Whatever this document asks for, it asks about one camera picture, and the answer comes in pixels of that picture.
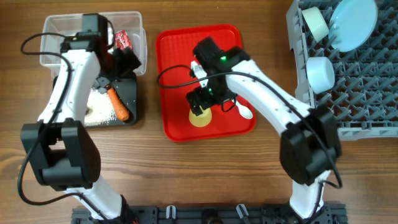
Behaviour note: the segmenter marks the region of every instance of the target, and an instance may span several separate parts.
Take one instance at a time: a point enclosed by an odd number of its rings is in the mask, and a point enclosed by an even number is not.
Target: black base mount
[[[305,223],[296,216],[289,205],[265,205],[248,207],[248,216],[239,217],[234,207],[176,208],[172,206],[130,207],[139,217],[137,224],[300,224]],[[92,220],[87,209],[74,209],[71,224],[102,223]],[[348,224],[345,205],[326,203],[320,214],[308,224]]]

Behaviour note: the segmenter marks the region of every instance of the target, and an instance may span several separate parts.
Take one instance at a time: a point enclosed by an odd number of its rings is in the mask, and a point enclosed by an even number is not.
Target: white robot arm
[[[322,183],[328,178],[331,167],[328,164],[328,159],[326,159],[327,155],[319,150],[320,146],[316,144],[317,142],[311,140],[313,133],[305,128],[302,119],[291,111],[280,96],[287,100],[301,117],[308,120],[317,120],[313,123],[315,126],[313,128],[319,131],[328,143],[327,152],[330,153],[328,156],[335,161],[341,154],[341,146],[336,133],[337,125],[333,113],[327,108],[315,110],[290,96],[268,78],[255,61],[250,59],[241,49],[235,48],[223,52],[217,48],[211,39],[205,39],[196,46],[193,52],[201,65],[193,61],[191,69],[195,76],[202,81],[200,87],[187,95],[191,109],[198,115],[201,113],[201,111],[196,110],[198,106],[206,109],[212,105],[220,104],[220,102],[229,101],[234,94],[242,96],[252,104],[281,136],[280,160],[288,175],[293,179],[293,194],[290,198],[290,206],[302,219],[310,218],[316,204],[318,206],[317,211],[323,206]],[[229,72],[232,72],[232,74],[225,75],[225,79],[210,78],[212,74],[207,71],[215,75],[228,74]],[[256,79],[239,73],[254,76]],[[262,80],[268,86],[265,86],[259,80]],[[207,88],[211,88],[211,92],[216,92],[216,95],[207,95]],[[295,138],[301,138],[301,140],[295,142]]]
[[[74,196],[94,219],[132,223],[134,214],[123,196],[100,176],[100,154],[83,124],[95,80],[99,87],[106,87],[109,80],[125,75],[141,63],[129,49],[108,53],[107,18],[84,14],[82,22],[82,31],[62,42],[61,56],[67,61],[61,62],[49,103],[38,122],[22,127],[21,141],[39,184]],[[52,151],[49,146],[58,140],[64,142],[65,149]],[[24,196],[23,171],[24,167],[18,188],[21,198],[32,205],[47,204],[49,201],[33,202]]]

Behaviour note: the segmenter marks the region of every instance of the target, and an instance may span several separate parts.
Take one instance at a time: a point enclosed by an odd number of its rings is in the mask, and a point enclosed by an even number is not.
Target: white bowl
[[[307,78],[314,93],[330,90],[335,85],[335,70],[327,57],[307,60]]]
[[[316,42],[321,41],[329,34],[328,25],[317,7],[303,10],[301,13]]]

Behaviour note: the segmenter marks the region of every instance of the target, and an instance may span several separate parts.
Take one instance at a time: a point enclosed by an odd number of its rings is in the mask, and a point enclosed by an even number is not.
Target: dish rack
[[[328,37],[316,43],[302,10],[316,6],[327,24],[339,0],[294,0],[286,14],[290,49],[297,67],[297,99],[327,105],[338,119],[341,140],[398,137],[398,1],[376,1],[376,27],[365,44],[349,52],[333,49]],[[314,94],[307,80],[309,57],[328,57],[336,82]]]

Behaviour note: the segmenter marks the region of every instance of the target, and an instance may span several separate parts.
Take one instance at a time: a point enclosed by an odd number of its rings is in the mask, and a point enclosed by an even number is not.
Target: wood grain surface
[[[287,203],[292,181],[279,163],[279,137],[259,114],[242,136],[174,143],[162,129],[155,38],[168,29],[230,23],[246,51],[282,88],[297,86],[285,15],[292,0],[269,1],[2,1],[0,3],[0,223],[69,223],[74,198],[34,207],[18,197],[16,179],[25,156],[19,134],[33,123],[50,96],[50,71],[39,57],[19,52],[22,41],[42,31],[49,15],[139,11],[148,43],[147,72],[138,78],[140,114],[133,127],[90,129],[102,158],[102,175],[130,205],[238,202]],[[40,40],[28,46],[39,49]],[[341,190],[326,187],[325,200],[347,204],[350,223],[398,223],[398,139],[343,142]],[[29,198],[60,195],[40,186],[30,166]]]

